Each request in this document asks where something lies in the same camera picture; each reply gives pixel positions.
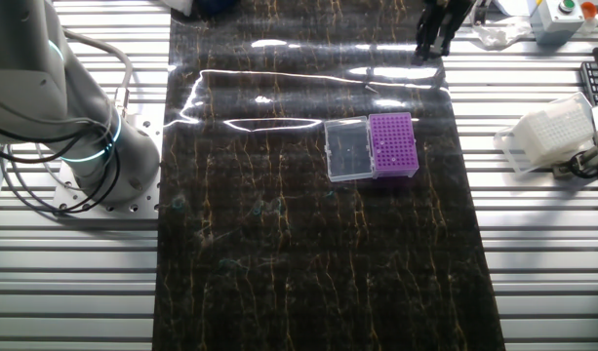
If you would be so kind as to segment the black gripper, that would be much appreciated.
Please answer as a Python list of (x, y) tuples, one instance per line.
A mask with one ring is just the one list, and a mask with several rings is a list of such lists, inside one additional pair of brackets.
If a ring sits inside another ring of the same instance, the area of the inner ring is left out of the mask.
[[(432, 55), (445, 57), (450, 53), (451, 41), (471, 11), (474, 0), (424, 0), (424, 9), (417, 27), (416, 55), (422, 60)], [(433, 29), (438, 28), (434, 41)]]

